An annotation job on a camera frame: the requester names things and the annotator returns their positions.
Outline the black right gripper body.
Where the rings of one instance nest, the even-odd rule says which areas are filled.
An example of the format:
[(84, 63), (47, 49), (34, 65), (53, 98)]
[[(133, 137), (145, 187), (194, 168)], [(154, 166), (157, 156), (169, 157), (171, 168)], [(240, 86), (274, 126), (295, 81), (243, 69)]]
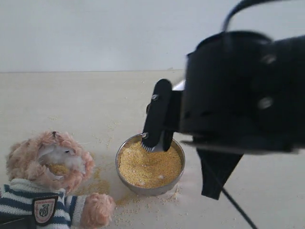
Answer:
[(193, 138), (202, 195), (218, 199), (242, 156), (298, 147), (298, 38), (222, 32), (188, 55), (168, 130)]

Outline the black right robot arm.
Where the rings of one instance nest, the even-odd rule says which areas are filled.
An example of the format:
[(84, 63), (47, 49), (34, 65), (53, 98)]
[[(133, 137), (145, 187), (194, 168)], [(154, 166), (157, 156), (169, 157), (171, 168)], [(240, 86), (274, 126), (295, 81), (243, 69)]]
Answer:
[(305, 38), (221, 32), (188, 54), (178, 132), (193, 137), (202, 191), (218, 199), (243, 155), (305, 146)]

